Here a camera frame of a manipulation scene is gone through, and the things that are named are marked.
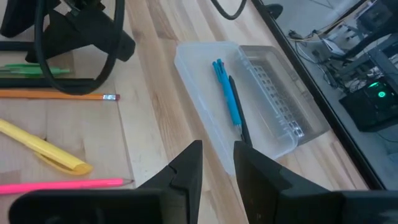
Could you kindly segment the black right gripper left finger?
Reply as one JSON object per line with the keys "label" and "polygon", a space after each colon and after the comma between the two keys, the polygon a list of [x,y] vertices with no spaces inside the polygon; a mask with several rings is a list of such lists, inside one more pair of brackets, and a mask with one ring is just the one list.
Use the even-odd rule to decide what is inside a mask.
{"label": "black right gripper left finger", "polygon": [[203,144],[193,141],[136,189],[38,190],[15,200],[10,223],[189,223],[198,221]]}

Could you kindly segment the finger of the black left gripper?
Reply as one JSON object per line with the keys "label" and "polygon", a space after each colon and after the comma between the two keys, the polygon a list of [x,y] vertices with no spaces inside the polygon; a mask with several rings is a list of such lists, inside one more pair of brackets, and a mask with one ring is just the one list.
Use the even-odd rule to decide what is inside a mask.
{"label": "finger of the black left gripper", "polygon": [[35,25],[37,0],[7,0],[1,35],[15,37]]}
{"label": "finger of the black left gripper", "polygon": [[84,9],[74,15],[50,10],[50,24],[41,35],[42,53],[46,59],[94,45],[110,53],[112,41],[120,38],[117,59],[125,62],[135,51],[135,41],[125,32],[118,33],[114,21],[99,9]]}

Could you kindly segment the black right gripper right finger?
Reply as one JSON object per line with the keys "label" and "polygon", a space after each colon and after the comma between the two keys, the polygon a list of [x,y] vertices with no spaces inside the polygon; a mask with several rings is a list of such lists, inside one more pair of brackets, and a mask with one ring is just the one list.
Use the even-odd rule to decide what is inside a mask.
{"label": "black right gripper right finger", "polygon": [[242,141],[234,166],[250,223],[397,223],[396,191],[331,191]]}

